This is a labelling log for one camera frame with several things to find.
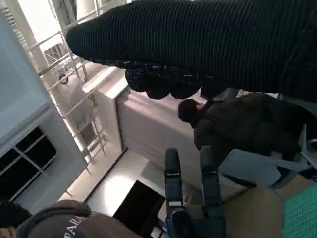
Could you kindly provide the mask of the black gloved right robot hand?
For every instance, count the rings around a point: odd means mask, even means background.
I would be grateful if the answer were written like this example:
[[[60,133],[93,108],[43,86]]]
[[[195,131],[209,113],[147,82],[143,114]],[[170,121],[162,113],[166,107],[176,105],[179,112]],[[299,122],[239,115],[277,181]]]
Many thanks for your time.
[[[185,99],[227,88],[317,100],[314,0],[137,0],[72,27],[78,56],[131,90]]]

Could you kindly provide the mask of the black left hand blue tape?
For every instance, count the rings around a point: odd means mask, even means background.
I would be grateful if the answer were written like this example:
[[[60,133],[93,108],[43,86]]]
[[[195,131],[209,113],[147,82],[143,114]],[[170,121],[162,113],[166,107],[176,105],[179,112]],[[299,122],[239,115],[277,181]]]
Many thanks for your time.
[[[203,204],[185,205],[179,154],[175,148],[165,152],[165,224],[169,238],[226,237],[218,166],[209,146],[200,150],[200,166]]]

